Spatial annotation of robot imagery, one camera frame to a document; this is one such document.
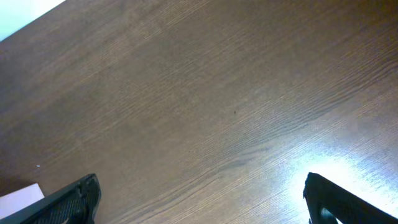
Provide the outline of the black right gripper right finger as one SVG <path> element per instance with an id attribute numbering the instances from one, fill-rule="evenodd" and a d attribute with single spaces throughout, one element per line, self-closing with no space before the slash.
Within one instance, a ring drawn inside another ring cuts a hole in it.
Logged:
<path id="1" fill-rule="evenodd" d="M 397 224 L 397 218 L 317 173 L 308 173 L 303 197 L 307 203 L 311 224 Z"/>

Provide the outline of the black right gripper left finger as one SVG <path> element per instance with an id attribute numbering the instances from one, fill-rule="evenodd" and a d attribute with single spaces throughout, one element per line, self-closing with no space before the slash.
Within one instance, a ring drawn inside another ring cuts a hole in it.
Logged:
<path id="1" fill-rule="evenodd" d="M 98 178 L 88 174 L 1 219 L 1 224 L 94 224 L 100 199 Z"/>

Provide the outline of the white cardboard box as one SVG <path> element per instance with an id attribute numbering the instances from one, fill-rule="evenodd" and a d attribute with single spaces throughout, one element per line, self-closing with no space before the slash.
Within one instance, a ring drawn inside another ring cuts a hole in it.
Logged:
<path id="1" fill-rule="evenodd" d="M 0 201 L 1 219 L 18 212 L 43 198 L 44 194 L 37 183 L 4 195 L 1 197 Z"/>

